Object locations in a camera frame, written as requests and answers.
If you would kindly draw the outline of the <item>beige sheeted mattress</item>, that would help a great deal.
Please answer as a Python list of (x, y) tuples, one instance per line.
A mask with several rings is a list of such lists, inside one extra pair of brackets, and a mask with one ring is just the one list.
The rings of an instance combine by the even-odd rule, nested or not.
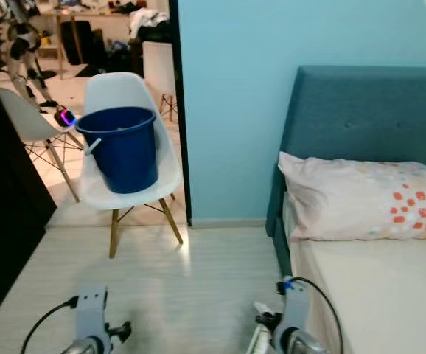
[(426, 240), (288, 241), (295, 277), (318, 284), (305, 327), (333, 353), (426, 354)]

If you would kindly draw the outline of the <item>blue plastic bucket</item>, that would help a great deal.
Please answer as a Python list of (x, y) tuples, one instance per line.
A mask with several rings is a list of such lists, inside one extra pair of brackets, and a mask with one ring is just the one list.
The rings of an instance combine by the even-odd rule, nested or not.
[(155, 114), (140, 107), (101, 109), (76, 122), (108, 189), (141, 192), (158, 178)]

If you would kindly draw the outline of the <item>white shell chair wooden legs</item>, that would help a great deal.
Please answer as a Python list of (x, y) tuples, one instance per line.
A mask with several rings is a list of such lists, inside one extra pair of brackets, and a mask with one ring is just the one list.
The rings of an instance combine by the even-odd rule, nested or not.
[(35, 107), (17, 92), (0, 88), (0, 100), (11, 124), (24, 144), (31, 161), (44, 161), (57, 168), (69, 188), (75, 202), (80, 201), (74, 182), (69, 178), (64, 158), (57, 152), (57, 144), (61, 142), (64, 149), (82, 150), (84, 145), (74, 135), (74, 127), (63, 128), (47, 118), (47, 111)]
[(155, 114), (156, 120), (153, 127), (156, 132), (158, 178), (153, 185), (141, 192), (111, 192), (105, 184), (104, 176), (99, 171), (95, 159), (88, 152), (88, 144), (86, 144), (83, 172), (80, 178), (81, 200), (93, 209), (111, 212), (108, 247), (110, 259), (116, 256), (116, 250), (121, 243), (119, 231), (121, 219), (128, 214), (129, 210), (140, 205), (149, 206), (153, 202), (159, 203), (159, 210), (166, 217), (176, 242), (183, 245), (183, 237), (167, 202), (167, 198), (173, 195), (183, 183), (181, 162), (145, 81), (133, 73), (108, 73), (91, 77), (85, 89), (85, 115), (101, 111), (101, 109), (118, 107), (146, 108)]
[(169, 43), (142, 43), (144, 79), (161, 97), (160, 114), (176, 121), (176, 81), (173, 48)]

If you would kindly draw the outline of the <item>pink dotted pillow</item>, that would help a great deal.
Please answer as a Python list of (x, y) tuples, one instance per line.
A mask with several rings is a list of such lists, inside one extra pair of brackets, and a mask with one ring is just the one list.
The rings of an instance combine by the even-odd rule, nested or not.
[(426, 165), (281, 152), (293, 240), (426, 240)]

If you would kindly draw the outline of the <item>wooden work table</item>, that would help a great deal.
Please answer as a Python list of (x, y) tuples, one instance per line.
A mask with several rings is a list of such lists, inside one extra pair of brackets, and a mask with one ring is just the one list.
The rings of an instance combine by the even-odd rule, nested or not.
[(52, 20), (55, 28), (55, 40), (61, 57), (58, 63), (67, 63), (62, 47), (61, 21), (90, 21), (95, 30), (101, 30), (105, 47), (106, 62), (102, 65), (80, 64), (75, 77), (93, 77), (96, 74), (129, 72), (144, 75), (142, 43), (131, 38), (130, 13), (139, 9), (151, 9), (144, 1), (110, 0), (97, 4), (83, 4), (79, 1), (65, 0), (55, 7), (44, 9), (42, 16)]

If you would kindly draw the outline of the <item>black door frame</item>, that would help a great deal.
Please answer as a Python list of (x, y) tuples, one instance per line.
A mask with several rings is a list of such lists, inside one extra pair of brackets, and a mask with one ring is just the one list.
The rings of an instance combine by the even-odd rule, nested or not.
[(181, 41), (181, 20), (179, 0), (168, 0), (170, 26), (172, 29), (172, 63), (175, 67), (175, 93), (177, 107), (177, 127), (180, 139), (181, 165), (184, 178), (186, 225), (193, 227), (192, 221), (192, 187), (189, 174), (189, 148), (187, 148), (185, 91), (183, 81), (183, 55)]

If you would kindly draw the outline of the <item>black computer case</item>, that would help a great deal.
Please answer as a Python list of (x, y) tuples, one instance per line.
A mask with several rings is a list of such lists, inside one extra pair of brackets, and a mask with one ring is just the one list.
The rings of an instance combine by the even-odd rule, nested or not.
[(108, 61), (101, 30), (94, 29), (90, 21), (61, 21), (59, 30), (69, 64), (102, 65)]

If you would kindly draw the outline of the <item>silver black humanoid robot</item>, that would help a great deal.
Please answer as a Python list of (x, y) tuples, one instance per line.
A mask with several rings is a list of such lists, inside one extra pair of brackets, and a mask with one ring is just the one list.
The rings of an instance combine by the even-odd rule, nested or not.
[(38, 109), (55, 108), (41, 67), (38, 51), (42, 36), (31, 18), (38, 16), (35, 0), (0, 0), (0, 72), (11, 85)]

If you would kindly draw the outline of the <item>white tube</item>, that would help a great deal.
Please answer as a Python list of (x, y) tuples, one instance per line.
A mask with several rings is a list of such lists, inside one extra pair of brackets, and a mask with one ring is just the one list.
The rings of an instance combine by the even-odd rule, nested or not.
[[(256, 315), (260, 313), (273, 313), (269, 306), (262, 302), (253, 303)], [(267, 330), (262, 324), (257, 324), (254, 328), (253, 335), (251, 335), (250, 343), (245, 354), (270, 354), (271, 351), (271, 332)]]

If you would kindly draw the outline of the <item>white clothes pile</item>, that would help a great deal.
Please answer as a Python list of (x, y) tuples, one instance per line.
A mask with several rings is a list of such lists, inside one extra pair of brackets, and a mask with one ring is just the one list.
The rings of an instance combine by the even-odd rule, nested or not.
[(167, 11), (139, 9), (130, 13), (130, 37), (140, 41), (170, 42), (170, 14)]

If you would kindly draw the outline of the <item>black device with pink light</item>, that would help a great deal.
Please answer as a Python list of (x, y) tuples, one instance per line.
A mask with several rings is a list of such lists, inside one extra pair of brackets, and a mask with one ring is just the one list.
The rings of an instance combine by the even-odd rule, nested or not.
[(54, 116), (57, 124), (63, 128), (74, 127), (77, 121), (76, 114), (68, 107), (64, 105), (58, 105), (57, 109), (55, 109)]

